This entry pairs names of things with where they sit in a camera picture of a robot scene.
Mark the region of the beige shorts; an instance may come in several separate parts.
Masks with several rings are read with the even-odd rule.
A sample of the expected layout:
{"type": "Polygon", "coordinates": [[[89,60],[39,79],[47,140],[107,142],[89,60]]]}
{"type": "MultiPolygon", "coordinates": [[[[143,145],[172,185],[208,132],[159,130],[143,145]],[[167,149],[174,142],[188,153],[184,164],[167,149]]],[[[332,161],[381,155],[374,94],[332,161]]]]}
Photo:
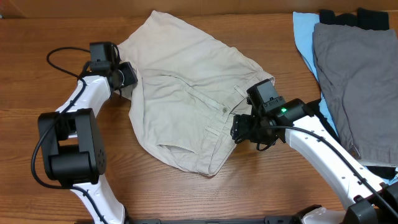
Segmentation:
{"type": "Polygon", "coordinates": [[[235,148],[236,114],[248,114],[247,89],[272,75],[236,48],[187,22],[153,11],[119,45],[137,75],[122,92],[139,144],[185,172],[213,176],[235,148]]]}

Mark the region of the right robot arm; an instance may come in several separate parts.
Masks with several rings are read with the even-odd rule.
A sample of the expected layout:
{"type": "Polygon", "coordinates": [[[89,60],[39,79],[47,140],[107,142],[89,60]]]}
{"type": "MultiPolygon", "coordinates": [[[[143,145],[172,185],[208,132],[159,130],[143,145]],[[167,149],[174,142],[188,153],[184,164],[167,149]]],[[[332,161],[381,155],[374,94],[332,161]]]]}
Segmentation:
{"type": "Polygon", "coordinates": [[[265,151],[277,140],[299,152],[338,196],[342,212],[308,208],[293,223],[397,223],[397,185],[387,185],[365,169],[330,136],[313,111],[300,99],[275,98],[252,105],[251,114],[236,114],[231,136],[249,140],[265,151]]]}

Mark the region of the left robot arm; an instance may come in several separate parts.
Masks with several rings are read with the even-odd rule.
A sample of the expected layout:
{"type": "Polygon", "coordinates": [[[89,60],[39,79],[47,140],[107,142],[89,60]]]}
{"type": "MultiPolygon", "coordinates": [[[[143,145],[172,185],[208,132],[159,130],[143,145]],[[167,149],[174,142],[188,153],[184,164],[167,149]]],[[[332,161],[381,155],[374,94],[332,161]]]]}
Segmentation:
{"type": "Polygon", "coordinates": [[[114,90],[136,83],[129,62],[113,71],[84,69],[69,99],[38,118],[40,139],[34,152],[42,153],[47,177],[59,183],[57,189],[73,192],[93,223],[132,222],[106,180],[106,150],[96,117],[114,90]]]}

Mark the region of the light blue garment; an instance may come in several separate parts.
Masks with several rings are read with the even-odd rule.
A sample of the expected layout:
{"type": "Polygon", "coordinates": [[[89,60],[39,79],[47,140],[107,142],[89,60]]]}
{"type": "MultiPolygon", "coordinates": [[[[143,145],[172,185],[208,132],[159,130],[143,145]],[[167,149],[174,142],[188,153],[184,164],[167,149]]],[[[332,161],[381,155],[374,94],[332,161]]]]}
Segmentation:
{"type": "MultiPolygon", "coordinates": [[[[314,13],[302,13],[293,12],[293,25],[294,25],[294,39],[295,44],[300,52],[303,61],[307,65],[308,69],[313,73],[317,83],[318,75],[313,57],[313,31],[315,24],[320,22],[320,16],[314,13]]],[[[331,117],[331,114],[326,105],[323,93],[319,100],[308,103],[308,105],[314,110],[323,126],[328,130],[331,136],[333,136],[338,142],[338,133],[335,128],[335,124],[331,117]]],[[[395,167],[382,167],[382,166],[366,166],[373,174],[378,175],[388,185],[392,185],[397,182],[397,168],[395,167]]]]}

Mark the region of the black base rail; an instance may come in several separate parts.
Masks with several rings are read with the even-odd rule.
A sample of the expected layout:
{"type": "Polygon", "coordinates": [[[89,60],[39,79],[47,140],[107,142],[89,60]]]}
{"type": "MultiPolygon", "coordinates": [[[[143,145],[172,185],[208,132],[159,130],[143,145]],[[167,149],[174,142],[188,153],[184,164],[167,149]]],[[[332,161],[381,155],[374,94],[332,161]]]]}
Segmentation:
{"type": "Polygon", "coordinates": [[[160,220],[130,219],[130,224],[301,224],[298,217],[282,215],[254,219],[218,219],[218,220],[160,220]]]}

